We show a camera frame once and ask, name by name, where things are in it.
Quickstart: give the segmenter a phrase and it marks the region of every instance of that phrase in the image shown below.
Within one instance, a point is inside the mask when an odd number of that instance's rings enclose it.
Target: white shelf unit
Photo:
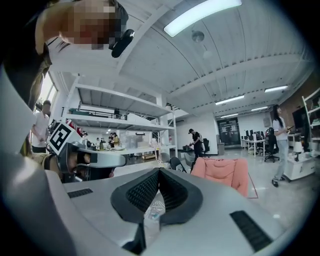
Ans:
[[[313,121],[313,123],[311,123],[311,121],[310,121],[311,115],[315,115],[317,112],[320,113],[320,106],[314,107],[314,100],[316,100],[317,98],[318,99],[320,98],[320,88],[317,89],[316,91],[314,91],[312,94],[310,94],[306,98],[304,98],[302,96],[302,100],[303,100],[303,103],[304,103],[305,111],[307,113],[308,123],[309,123],[309,127],[310,127],[309,133],[310,133],[310,142],[311,143],[317,143],[317,141],[320,140],[319,137],[313,137],[313,133],[312,133],[312,131],[313,131],[312,129],[318,129],[318,126],[320,126],[320,122],[314,122]],[[311,109],[308,109],[307,101],[312,101]]]
[[[80,98],[80,106],[84,107],[95,107],[103,110],[119,110],[127,114],[136,114],[144,117],[152,117],[159,119],[160,117],[172,114],[172,121],[168,126],[151,124],[145,122],[136,122],[130,120],[117,119],[113,116],[94,116],[94,115],[80,115],[80,114],[69,114],[69,105],[73,94],[78,91]],[[177,129],[176,129],[176,117],[174,110],[167,109],[160,105],[152,102],[127,95],[121,92],[100,88],[91,85],[84,85],[74,83],[70,89],[69,95],[66,100],[65,108],[63,111],[64,119],[71,119],[77,126],[81,128],[98,128],[98,129],[113,129],[113,130],[124,130],[124,131],[136,131],[136,132],[157,132],[158,138],[161,138],[166,130],[174,131],[174,145],[162,146],[161,149],[172,149],[175,148],[175,156],[178,156],[177,143]],[[108,154],[134,154],[153,151],[154,148],[135,148],[128,150],[119,150],[109,152]]]

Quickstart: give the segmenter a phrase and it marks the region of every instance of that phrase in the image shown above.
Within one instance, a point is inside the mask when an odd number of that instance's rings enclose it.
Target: white t-shirt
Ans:
[[[280,126],[280,123],[278,120],[273,120],[272,126],[275,132],[279,132],[281,130],[283,130],[284,128],[286,128],[286,124],[285,124],[285,120],[281,118],[282,121],[282,125],[283,127]],[[282,141],[282,140],[287,140],[288,139],[288,134],[286,132],[281,133],[278,136],[275,136],[277,141]]]
[[[46,147],[46,132],[47,132],[47,128],[49,125],[49,117],[47,115],[44,116],[44,114],[42,112],[36,113],[35,114],[35,130],[36,132],[39,134],[39,136],[41,138],[44,139],[44,141],[39,141],[38,138],[32,134],[32,141],[31,144],[34,147],[37,148],[45,148]]]

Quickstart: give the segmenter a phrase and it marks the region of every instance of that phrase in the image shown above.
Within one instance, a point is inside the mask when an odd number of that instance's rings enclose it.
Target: rectangular light panel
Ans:
[[[284,90],[284,89],[286,89],[287,87],[288,87],[288,85],[273,87],[273,88],[265,89],[264,92],[265,92],[265,93],[269,93],[269,92],[273,92],[273,91]]]
[[[267,108],[268,108],[267,106],[263,106],[263,107],[258,107],[258,108],[251,109],[251,111],[265,110]]]
[[[221,118],[234,117],[234,116],[237,116],[237,115],[238,115],[238,113],[236,113],[236,114],[228,114],[228,115],[221,116]]]
[[[193,23],[217,12],[242,5],[241,0],[207,0],[187,10],[164,27],[170,37],[176,36]]]
[[[216,105],[220,105],[220,104],[223,104],[223,103],[240,100],[240,99],[243,99],[244,97],[245,97],[244,95],[241,95],[241,96],[234,97],[234,98],[228,98],[228,99],[225,99],[225,100],[222,100],[222,101],[218,101],[218,102],[216,102],[215,104],[216,104]]]

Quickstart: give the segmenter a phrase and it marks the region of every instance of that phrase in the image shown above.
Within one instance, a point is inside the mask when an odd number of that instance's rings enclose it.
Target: pink leather backrest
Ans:
[[[248,196],[248,162],[239,159],[212,159],[199,157],[192,175],[219,182],[236,189],[244,197]]]

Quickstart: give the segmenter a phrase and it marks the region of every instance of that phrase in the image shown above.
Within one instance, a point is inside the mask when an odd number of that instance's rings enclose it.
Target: table lamp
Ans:
[[[296,141],[294,143],[293,152],[295,152],[296,158],[294,159],[296,162],[299,162],[299,154],[303,152],[301,141]]]

